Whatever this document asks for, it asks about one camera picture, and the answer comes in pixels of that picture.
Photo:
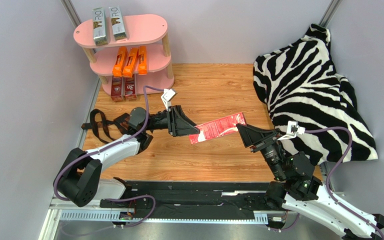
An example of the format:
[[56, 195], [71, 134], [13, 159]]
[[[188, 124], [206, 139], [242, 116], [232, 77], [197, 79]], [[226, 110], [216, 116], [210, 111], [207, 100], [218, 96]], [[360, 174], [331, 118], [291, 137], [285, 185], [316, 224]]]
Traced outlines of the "red toothpaste box front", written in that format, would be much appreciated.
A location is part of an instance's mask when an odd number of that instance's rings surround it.
[[246, 124], [246, 119], [242, 112], [197, 125], [196, 127], [200, 132], [198, 134], [189, 135], [189, 141], [194, 145], [237, 133], [237, 124]]

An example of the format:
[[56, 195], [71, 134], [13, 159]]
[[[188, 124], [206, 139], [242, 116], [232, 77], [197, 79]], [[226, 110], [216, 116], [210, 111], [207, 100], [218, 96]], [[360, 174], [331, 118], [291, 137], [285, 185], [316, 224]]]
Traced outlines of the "orange toothpaste box diagonal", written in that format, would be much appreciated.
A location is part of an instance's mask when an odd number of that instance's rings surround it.
[[126, 78], [131, 78], [133, 76], [134, 70], [136, 68], [138, 60], [139, 48], [133, 47], [129, 50], [128, 56], [123, 67], [122, 76]]

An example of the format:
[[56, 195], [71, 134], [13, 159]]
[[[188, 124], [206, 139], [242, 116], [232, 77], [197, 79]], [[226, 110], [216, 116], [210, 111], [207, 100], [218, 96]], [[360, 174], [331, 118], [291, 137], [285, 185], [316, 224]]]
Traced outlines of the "teal silver toothpaste box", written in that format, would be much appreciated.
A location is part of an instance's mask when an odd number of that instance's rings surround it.
[[103, 7], [94, 8], [92, 10], [92, 24], [93, 24], [93, 41], [96, 46], [107, 45], [108, 39], [108, 26], [105, 9]]

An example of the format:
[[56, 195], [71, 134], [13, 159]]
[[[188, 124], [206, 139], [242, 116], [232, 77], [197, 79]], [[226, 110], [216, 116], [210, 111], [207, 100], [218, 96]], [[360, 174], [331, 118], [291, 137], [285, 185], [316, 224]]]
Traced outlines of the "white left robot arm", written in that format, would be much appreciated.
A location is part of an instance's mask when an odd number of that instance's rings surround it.
[[125, 184], [116, 179], [101, 179], [101, 173], [146, 150], [153, 140], [148, 131], [167, 129], [173, 137], [200, 133], [180, 105], [170, 106], [156, 114], [136, 107], [130, 112], [127, 126], [125, 134], [102, 147], [87, 151], [75, 148], [69, 152], [53, 182], [59, 199], [71, 201], [78, 207], [84, 207], [92, 200], [119, 200], [126, 191]]

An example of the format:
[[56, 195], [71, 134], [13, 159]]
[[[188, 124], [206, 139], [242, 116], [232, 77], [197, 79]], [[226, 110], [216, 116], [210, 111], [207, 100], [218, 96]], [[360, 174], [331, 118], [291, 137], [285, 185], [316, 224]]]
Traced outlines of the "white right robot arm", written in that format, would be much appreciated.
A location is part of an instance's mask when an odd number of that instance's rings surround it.
[[384, 216], [358, 209], [332, 192], [329, 181], [314, 176], [315, 166], [304, 152], [286, 156], [281, 143], [297, 135], [310, 134], [297, 121], [289, 121], [284, 135], [277, 128], [265, 130], [248, 124], [236, 125], [242, 142], [252, 153], [260, 152], [274, 180], [264, 194], [272, 209], [296, 212], [318, 222], [343, 240], [384, 240]]

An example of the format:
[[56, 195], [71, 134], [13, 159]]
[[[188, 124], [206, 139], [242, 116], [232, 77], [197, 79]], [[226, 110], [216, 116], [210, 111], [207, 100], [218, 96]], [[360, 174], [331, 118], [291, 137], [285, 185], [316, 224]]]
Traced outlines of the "red toothpaste box back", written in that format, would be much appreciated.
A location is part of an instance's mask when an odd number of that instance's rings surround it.
[[137, 81], [135, 74], [133, 74], [132, 77], [124, 78], [124, 97], [126, 100], [137, 99]]

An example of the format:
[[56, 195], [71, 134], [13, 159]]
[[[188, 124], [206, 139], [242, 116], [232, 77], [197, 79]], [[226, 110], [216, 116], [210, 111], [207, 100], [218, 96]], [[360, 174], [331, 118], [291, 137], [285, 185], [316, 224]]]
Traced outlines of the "orange toothpaste box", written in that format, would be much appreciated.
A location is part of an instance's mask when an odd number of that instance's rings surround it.
[[144, 45], [138, 48], [137, 71], [139, 75], [146, 75], [148, 73], [147, 47]]
[[128, 49], [126, 46], [120, 46], [117, 50], [116, 61], [112, 68], [112, 74], [114, 77], [122, 77], [125, 61], [128, 56]]

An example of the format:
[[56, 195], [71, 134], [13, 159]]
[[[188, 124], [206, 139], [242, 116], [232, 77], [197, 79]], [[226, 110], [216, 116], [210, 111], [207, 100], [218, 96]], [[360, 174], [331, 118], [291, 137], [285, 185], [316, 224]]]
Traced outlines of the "red toothpaste box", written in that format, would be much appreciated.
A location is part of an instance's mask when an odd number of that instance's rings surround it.
[[200, 132], [198, 134], [189, 135], [189, 141], [194, 145], [237, 133], [237, 124], [246, 124], [246, 119], [242, 112], [197, 125], [196, 127]]
[[137, 99], [137, 81], [135, 74], [133, 74], [132, 77], [124, 78], [124, 97], [126, 100]]
[[114, 102], [124, 101], [124, 87], [122, 77], [112, 77], [110, 97]]

